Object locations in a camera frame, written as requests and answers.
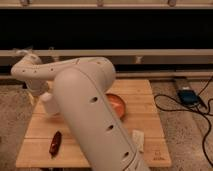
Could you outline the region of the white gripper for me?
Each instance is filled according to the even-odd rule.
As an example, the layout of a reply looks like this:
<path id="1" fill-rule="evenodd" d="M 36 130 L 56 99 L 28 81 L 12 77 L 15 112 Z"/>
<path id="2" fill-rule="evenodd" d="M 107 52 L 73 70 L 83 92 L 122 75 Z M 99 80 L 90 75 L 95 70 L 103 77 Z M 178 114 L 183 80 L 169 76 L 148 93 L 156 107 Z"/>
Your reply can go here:
<path id="1" fill-rule="evenodd" d="M 28 80 L 26 85 L 33 96 L 40 96 L 49 89 L 48 83 L 43 80 Z"/>

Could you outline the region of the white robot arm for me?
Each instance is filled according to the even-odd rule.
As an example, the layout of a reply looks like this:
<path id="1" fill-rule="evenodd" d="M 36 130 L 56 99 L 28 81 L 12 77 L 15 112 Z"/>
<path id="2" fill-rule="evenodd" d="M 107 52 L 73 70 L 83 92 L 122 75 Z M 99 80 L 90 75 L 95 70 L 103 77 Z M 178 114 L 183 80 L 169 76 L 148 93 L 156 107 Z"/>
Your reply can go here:
<path id="1" fill-rule="evenodd" d="M 53 99 L 93 171 L 150 171 L 106 97 L 115 68 L 105 57 L 44 64 L 25 55 L 11 69 L 35 95 L 53 83 Z"/>

